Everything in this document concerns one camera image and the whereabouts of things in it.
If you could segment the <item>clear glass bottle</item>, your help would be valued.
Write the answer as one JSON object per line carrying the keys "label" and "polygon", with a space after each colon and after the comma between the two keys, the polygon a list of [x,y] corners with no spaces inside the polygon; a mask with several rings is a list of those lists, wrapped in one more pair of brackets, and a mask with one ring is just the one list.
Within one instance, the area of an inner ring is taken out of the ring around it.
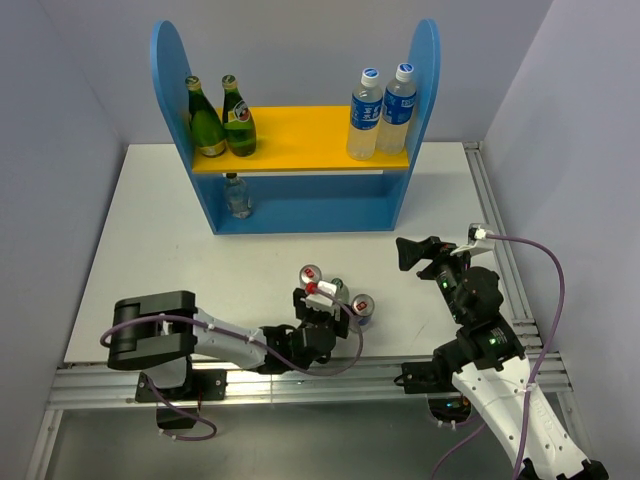
{"label": "clear glass bottle", "polygon": [[247,183],[236,173],[225,174],[224,197],[231,214],[246,219],[252,214],[252,202]]}
{"label": "clear glass bottle", "polygon": [[343,280],[341,278],[335,277],[331,280],[331,283],[336,286],[335,297],[342,303],[348,304],[350,301],[350,291]]}

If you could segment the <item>red bull can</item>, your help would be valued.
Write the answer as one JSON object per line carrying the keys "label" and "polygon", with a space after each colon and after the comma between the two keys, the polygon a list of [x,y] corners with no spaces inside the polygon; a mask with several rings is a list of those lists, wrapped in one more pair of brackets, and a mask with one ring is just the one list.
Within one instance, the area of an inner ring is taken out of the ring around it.
{"label": "red bull can", "polygon": [[317,284],[322,280],[322,271],[315,264],[306,264],[300,269],[298,278],[300,287],[305,289],[309,283]]}
{"label": "red bull can", "polygon": [[351,300],[351,310],[357,317],[357,324],[361,330],[367,328],[373,318],[375,301],[365,293],[357,294]]}

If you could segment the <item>green Perrier bottle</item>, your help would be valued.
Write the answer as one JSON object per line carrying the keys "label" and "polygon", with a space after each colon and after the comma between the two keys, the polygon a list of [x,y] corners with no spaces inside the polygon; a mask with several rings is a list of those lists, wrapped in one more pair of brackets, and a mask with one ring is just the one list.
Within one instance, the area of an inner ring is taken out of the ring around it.
{"label": "green Perrier bottle", "polygon": [[226,151],[226,134],[220,118],[205,96],[200,79],[188,76],[185,85],[189,97],[189,127],[200,153],[215,158]]}
{"label": "green Perrier bottle", "polygon": [[252,155],[257,146],[257,133],[251,111],[241,96],[237,79],[228,74],[222,77],[224,89],[222,124],[231,152],[238,157]]}

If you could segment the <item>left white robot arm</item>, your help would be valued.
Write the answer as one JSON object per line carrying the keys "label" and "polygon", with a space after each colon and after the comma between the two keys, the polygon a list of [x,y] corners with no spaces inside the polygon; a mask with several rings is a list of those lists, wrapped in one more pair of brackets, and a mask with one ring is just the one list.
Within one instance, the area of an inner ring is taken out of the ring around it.
{"label": "left white robot arm", "polygon": [[326,282],[295,289],[293,306],[299,325],[247,329],[207,314],[190,291],[128,298],[115,304],[113,325],[100,343],[110,369],[138,372],[138,403],[221,400],[225,373],[195,370],[194,356],[259,375],[307,374],[330,360],[354,322],[353,310]]}

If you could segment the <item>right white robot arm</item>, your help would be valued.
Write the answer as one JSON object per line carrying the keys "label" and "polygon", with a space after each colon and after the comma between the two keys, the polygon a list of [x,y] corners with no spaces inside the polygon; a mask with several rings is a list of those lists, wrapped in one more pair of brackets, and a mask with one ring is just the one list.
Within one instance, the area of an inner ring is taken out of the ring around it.
{"label": "right white robot arm", "polygon": [[407,394],[461,393],[500,442],[516,479],[606,479],[603,464],[574,443],[537,385],[539,367],[500,312],[499,275],[471,263],[495,238],[479,226],[463,246],[437,236],[397,238],[400,270],[427,261],[416,275],[437,284],[459,328],[431,360],[403,363],[394,382]]}

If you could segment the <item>blue and yellow wooden shelf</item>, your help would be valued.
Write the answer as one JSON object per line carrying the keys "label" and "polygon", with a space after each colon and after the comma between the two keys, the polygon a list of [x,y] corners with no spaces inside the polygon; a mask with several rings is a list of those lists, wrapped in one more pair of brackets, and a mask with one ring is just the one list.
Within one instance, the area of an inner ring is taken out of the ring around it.
{"label": "blue and yellow wooden shelf", "polygon": [[[434,108],[440,79],[437,23],[421,20],[408,61],[415,68],[417,99],[404,150],[351,158],[346,149],[350,108],[254,107],[257,151],[203,156],[188,125],[185,79],[191,69],[181,37],[168,20],[150,39],[156,98],[187,176],[213,233],[219,235],[392,231],[400,216]],[[248,185],[252,214],[235,218],[224,197],[225,174]]]}

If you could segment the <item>left clear water bottle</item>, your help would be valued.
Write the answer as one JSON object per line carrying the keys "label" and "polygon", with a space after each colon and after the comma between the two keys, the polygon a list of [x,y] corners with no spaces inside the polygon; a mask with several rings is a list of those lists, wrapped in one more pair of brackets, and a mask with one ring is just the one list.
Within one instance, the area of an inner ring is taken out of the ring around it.
{"label": "left clear water bottle", "polygon": [[365,68],[351,97],[347,139],[347,153],[351,158],[367,160],[375,153],[382,102],[379,71],[372,67]]}

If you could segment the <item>clear water bottle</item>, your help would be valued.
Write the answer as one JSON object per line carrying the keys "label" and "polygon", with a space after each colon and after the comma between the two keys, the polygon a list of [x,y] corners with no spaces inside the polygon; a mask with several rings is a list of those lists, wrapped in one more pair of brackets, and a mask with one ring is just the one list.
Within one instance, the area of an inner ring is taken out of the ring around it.
{"label": "clear water bottle", "polygon": [[365,68],[351,97],[347,139],[347,153],[351,158],[367,160],[375,153],[382,102],[379,71],[372,67]]}
{"label": "clear water bottle", "polygon": [[417,95],[413,74],[412,64],[400,63],[385,88],[376,149],[386,155],[397,155],[405,146]]}

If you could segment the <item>right clear water bottle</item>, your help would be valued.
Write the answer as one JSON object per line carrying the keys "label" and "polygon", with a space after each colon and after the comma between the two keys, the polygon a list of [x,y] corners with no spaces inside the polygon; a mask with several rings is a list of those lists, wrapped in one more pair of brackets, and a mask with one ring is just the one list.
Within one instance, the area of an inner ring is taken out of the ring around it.
{"label": "right clear water bottle", "polygon": [[417,95],[413,74],[412,64],[400,63],[385,88],[376,149],[386,155],[397,155],[405,146]]}

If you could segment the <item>aluminium side rail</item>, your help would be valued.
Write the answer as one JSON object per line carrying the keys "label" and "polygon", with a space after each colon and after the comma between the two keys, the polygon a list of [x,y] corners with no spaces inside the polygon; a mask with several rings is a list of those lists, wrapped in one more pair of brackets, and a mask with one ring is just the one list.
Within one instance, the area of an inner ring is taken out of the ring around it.
{"label": "aluminium side rail", "polygon": [[[480,143],[466,142],[463,144],[463,149],[480,200],[483,223],[494,234],[504,235],[504,225],[484,166]],[[513,323],[518,338],[527,351],[540,352],[543,342],[510,244],[498,240],[494,246],[494,257],[502,282],[505,303],[509,310],[505,318]]]}

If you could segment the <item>aluminium front rail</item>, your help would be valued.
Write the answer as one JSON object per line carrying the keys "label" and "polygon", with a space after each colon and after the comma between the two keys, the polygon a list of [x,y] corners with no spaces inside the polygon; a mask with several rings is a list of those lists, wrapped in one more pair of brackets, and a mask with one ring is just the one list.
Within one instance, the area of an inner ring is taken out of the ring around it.
{"label": "aluminium front rail", "polygon": [[102,364],[60,369],[27,475],[31,479],[506,479],[487,430],[437,428],[427,401],[393,380],[399,358],[369,358],[336,377],[267,377],[226,367],[208,439],[174,442],[137,376]]}

